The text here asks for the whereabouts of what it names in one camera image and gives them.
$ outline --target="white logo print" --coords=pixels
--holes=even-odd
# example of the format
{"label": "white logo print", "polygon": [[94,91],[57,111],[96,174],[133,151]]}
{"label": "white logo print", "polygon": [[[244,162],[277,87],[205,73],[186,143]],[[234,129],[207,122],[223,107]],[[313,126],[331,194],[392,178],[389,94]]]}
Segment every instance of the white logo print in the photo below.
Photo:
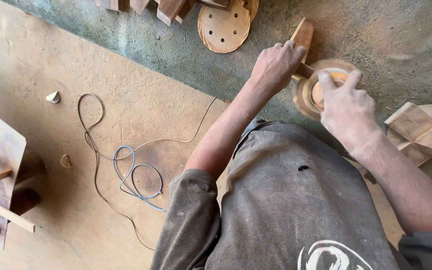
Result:
{"label": "white logo print", "polygon": [[356,252],[351,250],[349,247],[343,245],[342,243],[339,243],[337,241],[332,240],[322,240],[315,242],[312,244],[312,246],[309,248],[308,254],[303,254],[304,247],[299,252],[299,257],[297,258],[297,270],[302,270],[301,263],[302,263],[302,257],[308,257],[306,262],[306,270],[316,270],[316,266],[318,265],[318,260],[321,254],[324,252],[329,252],[331,255],[336,256],[336,261],[331,264],[331,267],[329,267],[329,270],[346,270],[348,266],[350,265],[351,261],[348,257],[348,254],[351,254],[351,257],[356,257],[356,261],[352,262],[353,266],[356,266],[357,270],[373,270],[369,264],[361,258]]}

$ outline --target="man's right hand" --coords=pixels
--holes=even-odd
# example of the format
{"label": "man's right hand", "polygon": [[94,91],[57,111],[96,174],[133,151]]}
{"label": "man's right hand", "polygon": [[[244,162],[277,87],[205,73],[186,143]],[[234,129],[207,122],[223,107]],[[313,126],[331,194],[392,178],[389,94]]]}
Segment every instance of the man's right hand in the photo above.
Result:
{"label": "man's right hand", "polygon": [[341,87],[335,86],[326,70],[321,70],[318,77],[324,100],[321,124],[357,158],[358,149],[382,133],[375,121],[375,100],[365,90],[356,89],[363,73],[352,71]]}

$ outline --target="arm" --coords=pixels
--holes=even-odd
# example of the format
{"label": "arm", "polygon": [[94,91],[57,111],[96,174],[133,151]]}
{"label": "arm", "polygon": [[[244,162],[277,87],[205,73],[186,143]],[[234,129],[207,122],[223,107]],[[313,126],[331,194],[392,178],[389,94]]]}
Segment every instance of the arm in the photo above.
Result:
{"label": "arm", "polygon": [[391,144],[375,122],[375,101],[356,90],[363,74],[353,71],[336,88],[327,71],[323,88],[322,125],[381,186],[404,232],[432,232],[432,180]]}
{"label": "arm", "polygon": [[289,40],[261,52],[250,79],[234,101],[209,128],[186,163],[218,179],[231,159],[241,134],[250,121],[291,80],[306,50]]}

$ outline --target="forearm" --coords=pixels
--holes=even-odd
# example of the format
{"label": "forearm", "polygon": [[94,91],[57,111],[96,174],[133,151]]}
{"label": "forearm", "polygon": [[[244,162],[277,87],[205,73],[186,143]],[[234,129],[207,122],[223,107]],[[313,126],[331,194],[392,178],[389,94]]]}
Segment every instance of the forearm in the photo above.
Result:
{"label": "forearm", "polygon": [[407,235],[432,232],[432,180],[378,131],[353,156],[375,177]]}
{"label": "forearm", "polygon": [[187,169],[200,169],[218,179],[246,126],[271,99],[271,91],[261,89],[251,79],[229,107],[209,128],[186,163]]}

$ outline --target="sleeve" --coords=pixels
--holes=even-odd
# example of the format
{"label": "sleeve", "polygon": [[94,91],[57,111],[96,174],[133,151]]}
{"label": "sleeve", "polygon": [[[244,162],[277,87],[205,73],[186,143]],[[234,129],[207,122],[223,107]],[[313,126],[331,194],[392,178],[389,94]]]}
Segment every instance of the sleeve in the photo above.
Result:
{"label": "sleeve", "polygon": [[399,240],[399,253],[414,270],[432,270],[432,232],[415,232]]}
{"label": "sleeve", "polygon": [[217,196],[216,180],[200,169],[188,169],[171,181],[151,270],[192,269],[207,259],[221,226]]}

